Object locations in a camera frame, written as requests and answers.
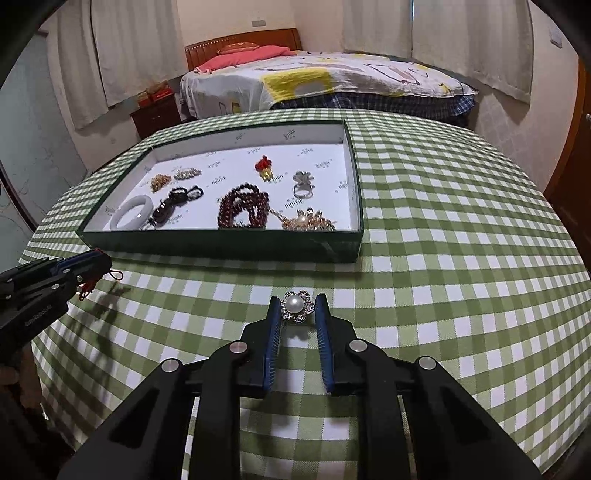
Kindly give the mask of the pearl flower brooch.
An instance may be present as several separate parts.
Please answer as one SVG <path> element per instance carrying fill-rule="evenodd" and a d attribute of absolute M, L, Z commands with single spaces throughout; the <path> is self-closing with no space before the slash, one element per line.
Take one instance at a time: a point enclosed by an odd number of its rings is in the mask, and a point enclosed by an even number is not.
<path fill-rule="evenodd" d="M 315 305 L 311 302 L 311 295 L 308 291 L 287 292 L 280 300 L 280 318 L 284 322 L 300 325 L 308 320 L 315 311 Z"/>

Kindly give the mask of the white jade bangle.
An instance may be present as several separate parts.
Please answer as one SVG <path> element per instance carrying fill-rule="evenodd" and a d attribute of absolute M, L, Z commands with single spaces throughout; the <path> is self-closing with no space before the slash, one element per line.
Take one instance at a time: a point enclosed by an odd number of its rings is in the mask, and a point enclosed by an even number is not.
<path fill-rule="evenodd" d="M 111 231 L 134 231 L 140 229 L 148 220 L 153 203 L 146 195 L 135 196 L 124 202 L 113 214 L 109 228 Z"/>

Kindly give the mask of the silver rhinestone brooch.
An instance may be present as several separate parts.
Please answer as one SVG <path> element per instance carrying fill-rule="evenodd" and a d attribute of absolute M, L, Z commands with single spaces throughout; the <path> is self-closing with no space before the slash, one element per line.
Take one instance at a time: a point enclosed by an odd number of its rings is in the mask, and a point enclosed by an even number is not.
<path fill-rule="evenodd" d="M 195 168 L 180 169 L 173 175 L 173 178 L 181 181 L 195 178 L 201 175 L 201 171 Z"/>

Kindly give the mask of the red knot gold charm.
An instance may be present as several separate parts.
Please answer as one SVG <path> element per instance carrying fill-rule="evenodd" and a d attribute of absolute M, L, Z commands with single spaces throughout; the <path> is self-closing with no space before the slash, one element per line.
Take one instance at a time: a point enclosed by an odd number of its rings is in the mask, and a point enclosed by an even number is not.
<path fill-rule="evenodd" d="M 263 155 L 262 158 L 256 162 L 254 169 L 256 169 L 259 177 L 262 178 L 264 182 L 270 182 L 273 180 L 273 161 L 271 161 L 266 155 Z"/>

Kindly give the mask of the green jewelry box tray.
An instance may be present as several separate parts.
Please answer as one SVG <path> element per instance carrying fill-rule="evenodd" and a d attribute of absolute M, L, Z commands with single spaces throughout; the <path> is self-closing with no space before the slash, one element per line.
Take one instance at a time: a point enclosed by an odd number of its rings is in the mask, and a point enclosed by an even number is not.
<path fill-rule="evenodd" d="M 273 180 L 254 169 L 266 155 Z M 178 181 L 180 169 L 201 175 Z M 111 231 L 127 200 L 153 210 Z M 353 263 L 363 239 L 353 135 L 335 121 L 270 123 L 191 135 L 146 148 L 99 197 L 78 236 L 108 253 L 219 260 Z"/>

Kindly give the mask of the dark wooden nightstand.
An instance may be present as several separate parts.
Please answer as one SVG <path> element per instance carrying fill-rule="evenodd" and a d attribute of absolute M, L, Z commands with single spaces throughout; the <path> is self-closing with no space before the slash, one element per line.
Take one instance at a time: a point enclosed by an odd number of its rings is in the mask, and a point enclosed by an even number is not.
<path fill-rule="evenodd" d="M 138 108 L 130 114 L 140 139 L 181 123 L 173 94 L 156 100 L 151 105 Z"/>

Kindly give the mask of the green checkered tablecloth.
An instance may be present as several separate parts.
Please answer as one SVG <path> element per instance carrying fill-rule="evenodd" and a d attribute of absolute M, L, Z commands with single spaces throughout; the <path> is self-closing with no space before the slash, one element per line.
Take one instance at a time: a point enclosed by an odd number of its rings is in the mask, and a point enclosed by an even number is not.
<path fill-rule="evenodd" d="M 67 191 L 23 261 L 84 250 L 77 229 L 146 148 L 218 129 L 342 120 L 353 135 L 365 234 L 353 265 L 129 256 L 34 341 L 49 417 L 74 446 L 162 360 L 236 340 L 290 290 L 388 354 L 438 360 L 542 470 L 590 423 L 590 278 L 550 204 L 477 134 L 381 112 L 284 110 L 180 125 Z"/>

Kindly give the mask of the red boxes on nightstand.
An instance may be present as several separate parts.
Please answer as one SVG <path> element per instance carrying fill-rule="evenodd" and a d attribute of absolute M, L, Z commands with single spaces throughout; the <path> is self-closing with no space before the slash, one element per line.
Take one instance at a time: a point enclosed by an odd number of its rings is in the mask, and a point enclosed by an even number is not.
<path fill-rule="evenodd" d="M 164 81 L 152 85 L 138 93 L 136 101 L 139 108 L 145 108 L 173 94 L 174 92 L 169 83 Z"/>

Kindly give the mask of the white left curtain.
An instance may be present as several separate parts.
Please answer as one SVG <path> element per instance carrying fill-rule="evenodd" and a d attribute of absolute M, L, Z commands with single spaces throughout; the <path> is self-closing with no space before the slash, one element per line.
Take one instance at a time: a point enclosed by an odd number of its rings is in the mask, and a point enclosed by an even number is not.
<path fill-rule="evenodd" d="M 174 1 L 67 1 L 54 19 L 58 66 L 77 130 L 185 72 Z"/>

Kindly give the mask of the white curtain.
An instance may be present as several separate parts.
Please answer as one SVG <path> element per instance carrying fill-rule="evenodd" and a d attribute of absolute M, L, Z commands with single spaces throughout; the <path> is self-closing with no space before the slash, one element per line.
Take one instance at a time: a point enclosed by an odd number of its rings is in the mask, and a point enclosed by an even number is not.
<path fill-rule="evenodd" d="M 54 19 L 58 66 L 77 130 L 185 72 L 174 1 L 67 1 Z"/>
<path fill-rule="evenodd" d="M 531 102 L 534 37 L 527 1 L 345 1 L 342 46 L 414 59 Z"/>

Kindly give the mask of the pink pillow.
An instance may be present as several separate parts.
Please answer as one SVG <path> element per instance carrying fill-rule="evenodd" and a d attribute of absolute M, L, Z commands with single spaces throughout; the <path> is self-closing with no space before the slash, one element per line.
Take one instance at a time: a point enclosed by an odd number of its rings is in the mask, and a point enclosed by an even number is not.
<path fill-rule="evenodd" d="M 232 51 L 231 53 L 217 55 L 195 67 L 193 71 L 195 73 L 211 73 L 223 68 L 235 67 L 276 57 L 294 56 L 296 54 L 296 51 L 290 50 L 288 47 L 276 45 L 259 46 L 259 48 L 252 50 Z"/>

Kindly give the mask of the bed with patterned quilt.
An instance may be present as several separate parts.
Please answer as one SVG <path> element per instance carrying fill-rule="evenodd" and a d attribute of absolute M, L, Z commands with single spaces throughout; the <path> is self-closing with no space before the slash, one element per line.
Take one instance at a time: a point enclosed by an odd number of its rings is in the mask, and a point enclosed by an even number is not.
<path fill-rule="evenodd" d="M 190 116 L 293 108 L 363 109 L 437 121 L 467 116 L 479 92 L 412 61 L 360 53 L 298 51 L 214 69 L 199 66 L 179 83 Z"/>

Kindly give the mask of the orange patterned cushion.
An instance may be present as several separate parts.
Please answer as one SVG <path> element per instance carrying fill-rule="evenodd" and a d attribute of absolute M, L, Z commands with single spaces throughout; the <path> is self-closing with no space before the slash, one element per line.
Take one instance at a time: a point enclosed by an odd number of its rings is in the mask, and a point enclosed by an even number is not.
<path fill-rule="evenodd" d="M 218 55 L 229 55 L 235 53 L 249 52 L 259 49 L 259 44 L 253 42 L 235 42 L 226 44 L 217 51 Z"/>

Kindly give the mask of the wooden door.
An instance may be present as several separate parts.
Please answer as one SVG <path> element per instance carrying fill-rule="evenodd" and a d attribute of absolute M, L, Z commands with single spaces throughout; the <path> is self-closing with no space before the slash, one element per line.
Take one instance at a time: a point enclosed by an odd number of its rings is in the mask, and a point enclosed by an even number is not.
<path fill-rule="evenodd" d="M 576 243 L 590 245 L 590 71 L 578 65 L 575 106 L 567 139 L 544 192 Z"/>

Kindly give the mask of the white right curtain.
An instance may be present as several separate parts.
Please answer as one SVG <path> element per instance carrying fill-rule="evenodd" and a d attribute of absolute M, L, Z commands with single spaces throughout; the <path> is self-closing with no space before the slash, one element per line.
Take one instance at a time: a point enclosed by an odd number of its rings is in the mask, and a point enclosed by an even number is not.
<path fill-rule="evenodd" d="M 531 102 L 534 37 L 527 1 L 345 1 L 342 46 L 414 59 Z"/>

